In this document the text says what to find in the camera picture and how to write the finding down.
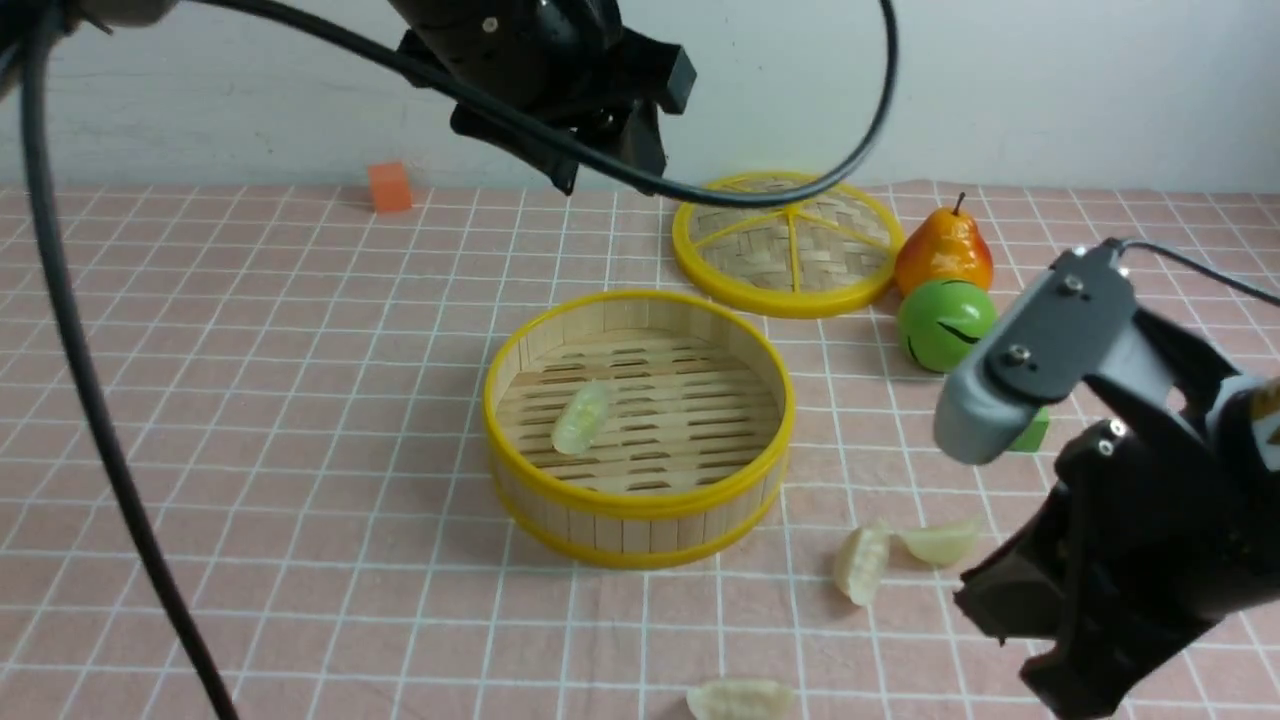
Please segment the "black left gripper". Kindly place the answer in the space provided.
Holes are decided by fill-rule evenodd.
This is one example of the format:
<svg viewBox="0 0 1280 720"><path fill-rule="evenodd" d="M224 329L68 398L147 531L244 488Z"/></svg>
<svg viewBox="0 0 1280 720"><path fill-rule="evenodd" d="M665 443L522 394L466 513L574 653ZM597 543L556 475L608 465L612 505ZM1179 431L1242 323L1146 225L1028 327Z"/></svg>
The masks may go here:
<svg viewBox="0 0 1280 720"><path fill-rule="evenodd" d="M614 1L398 1L398 54L663 176L660 114L685 111L698 73L681 45L627 28Z"/></svg>

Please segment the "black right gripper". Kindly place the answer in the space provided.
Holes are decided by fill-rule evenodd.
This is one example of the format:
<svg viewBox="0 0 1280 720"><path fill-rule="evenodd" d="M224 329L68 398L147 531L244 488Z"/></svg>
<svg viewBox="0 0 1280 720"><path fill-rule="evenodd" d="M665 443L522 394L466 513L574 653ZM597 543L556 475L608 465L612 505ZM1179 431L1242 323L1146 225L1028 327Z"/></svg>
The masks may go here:
<svg viewBox="0 0 1280 720"><path fill-rule="evenodd" d="M1064 446L1044 502L954 596L983 635L1050 642L1019 676L1059 719L1111 716L1277 600L1277 380L1146 309L1117 346L1120 372L1085 377L1111 418Z"/></svg>

